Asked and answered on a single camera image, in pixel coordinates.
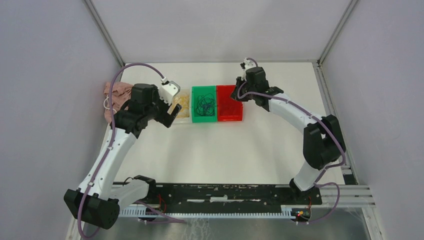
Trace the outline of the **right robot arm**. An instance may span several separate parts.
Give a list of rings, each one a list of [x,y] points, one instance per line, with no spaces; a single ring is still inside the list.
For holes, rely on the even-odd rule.
[[[302,204],[328,169],[346,162],[346,144],[339,120],[332,114],[315,114],[290,100],[282,89],[269,85],[262,67],[243,63],[241,69],[243,75],[236,78],[231,98],[237,102],[254,101],[267,112],[286,120],[303,136],[304,164],[291,179],[288,191],[293,203]]]

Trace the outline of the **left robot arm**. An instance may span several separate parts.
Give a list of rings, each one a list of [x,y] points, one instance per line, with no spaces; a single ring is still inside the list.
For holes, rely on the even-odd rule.
[[[64,202],[73,217],[80,222],[110,229],[122,209],[137,200],[149,204],[156,200],[155,180],[137,176],[124,186],[113,190],[114,179],[122,162],[150,120],[169,128],[182,109],[172,104],[181,88],[175,82],[154,84],[137,83],[130,98],[114,114],[114,121],[91,170],[77,189],[68,189]]]

